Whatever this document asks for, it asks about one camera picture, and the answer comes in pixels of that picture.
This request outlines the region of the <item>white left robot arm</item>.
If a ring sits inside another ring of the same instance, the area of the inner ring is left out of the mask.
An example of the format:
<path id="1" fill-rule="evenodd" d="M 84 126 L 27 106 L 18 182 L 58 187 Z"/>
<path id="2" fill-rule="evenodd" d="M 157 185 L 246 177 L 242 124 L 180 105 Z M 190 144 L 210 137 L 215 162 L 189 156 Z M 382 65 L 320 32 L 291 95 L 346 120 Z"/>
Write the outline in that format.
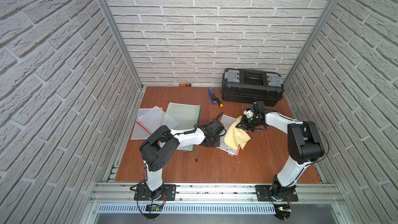
<path id="1" fill-rule="evenodd" d="M 225 134 L 224 125 L 218 121 L 195 125 L 188 130 L 172 130 L 165 125 L 160 126 L 140 146 L 146 169 L 145 185 L 151 192 L 157 192 L 163 187 L 162 169 L 179 146 L 218 147 L 220 138 Z"/>

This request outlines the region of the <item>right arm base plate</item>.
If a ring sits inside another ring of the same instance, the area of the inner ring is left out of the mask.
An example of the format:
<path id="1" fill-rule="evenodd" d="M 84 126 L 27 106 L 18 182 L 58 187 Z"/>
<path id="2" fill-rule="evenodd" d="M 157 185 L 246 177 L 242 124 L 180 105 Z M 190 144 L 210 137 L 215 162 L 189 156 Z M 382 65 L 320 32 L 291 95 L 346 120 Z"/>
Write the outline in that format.
<path id="1" fill-rule="evenodd" d="M 256 196 L 259 202 L 297 202 L 299 199 L 296 186 L 279 187 L 277 185 L 255 185 Z"/>

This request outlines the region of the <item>yellow wiping cloth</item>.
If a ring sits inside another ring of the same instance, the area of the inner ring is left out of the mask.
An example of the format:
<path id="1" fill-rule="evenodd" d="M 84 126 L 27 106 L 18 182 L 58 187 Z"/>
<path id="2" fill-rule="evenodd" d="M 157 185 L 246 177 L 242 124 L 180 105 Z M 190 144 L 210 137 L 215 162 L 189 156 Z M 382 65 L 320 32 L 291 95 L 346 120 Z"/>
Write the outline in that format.
<path id="1" fill-rule="evenodd" d="M 239 148 L 244 149 L 251 137 L 246 131 L 236 128 L 236 125 L 241 121 L 242 116 L 239 116 L 229 126 L 224 136 L 224 143 L 232 150 L 237 151 Z"/>

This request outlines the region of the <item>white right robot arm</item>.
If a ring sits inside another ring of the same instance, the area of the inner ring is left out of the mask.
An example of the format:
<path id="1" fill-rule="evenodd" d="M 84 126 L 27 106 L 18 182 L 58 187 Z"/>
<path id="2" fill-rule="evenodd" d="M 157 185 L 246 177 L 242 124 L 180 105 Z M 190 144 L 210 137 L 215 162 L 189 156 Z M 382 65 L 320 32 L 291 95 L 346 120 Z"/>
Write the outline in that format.
<path id="1" fill-rule="evenodd" d="M 288 136 L 289 158 L 283 169 L 275 175 L 269 190 L 270 197 L 281 201 L 295 192 L 300 176 L 324 156 L 325 149 L 314 122 L 292 119 L 278 112 L 245 111 L 236 127 L 244 131 L 254 131 L 261 125 L 275 127 Z"/>

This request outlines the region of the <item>white red zip document bag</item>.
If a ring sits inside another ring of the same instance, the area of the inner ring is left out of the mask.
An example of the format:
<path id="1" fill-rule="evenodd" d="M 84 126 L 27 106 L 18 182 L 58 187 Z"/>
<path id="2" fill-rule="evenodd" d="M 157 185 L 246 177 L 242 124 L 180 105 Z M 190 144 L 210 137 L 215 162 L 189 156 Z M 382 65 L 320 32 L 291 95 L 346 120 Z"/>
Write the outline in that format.
<path id="1" fill-rule="evenodd" d="M 146 113 L 142 115 L 142 117 L 138 118 L 138 125 L 141 126 L 144 130 L 146 130 L 149 134 L 153 134 L 159 127 L 165 125 L 169 129 L 176 128 L 179 123 L 163 111 L 162 108 L 153 107 Z"/>

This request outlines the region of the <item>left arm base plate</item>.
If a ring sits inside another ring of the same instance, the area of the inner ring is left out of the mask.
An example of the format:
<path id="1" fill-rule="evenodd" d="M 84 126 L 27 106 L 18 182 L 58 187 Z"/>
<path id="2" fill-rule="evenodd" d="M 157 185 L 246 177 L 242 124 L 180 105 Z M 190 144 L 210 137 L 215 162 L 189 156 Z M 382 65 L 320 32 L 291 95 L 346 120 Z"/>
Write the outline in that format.
<path id="1" fill-rule="evenodd" d="M 135 192 L 135 201 L 174 201 L 176 196 L 175 184 L 163 184 L 155 191 L 151 191 L 146 183 L 131 187 Z"/>

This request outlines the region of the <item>red zip mesh document bag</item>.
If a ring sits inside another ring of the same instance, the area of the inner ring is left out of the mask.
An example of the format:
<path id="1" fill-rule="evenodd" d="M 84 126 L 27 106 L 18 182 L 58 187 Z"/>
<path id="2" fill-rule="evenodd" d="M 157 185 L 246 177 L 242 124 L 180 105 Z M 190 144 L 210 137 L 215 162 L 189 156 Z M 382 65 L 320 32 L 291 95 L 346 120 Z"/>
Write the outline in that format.
<path id="1" fill-rule="evenodd" d="M 156 130 L 156 117 L 152 108 L 140 108 L 131 140 L 145 140 Z"/>

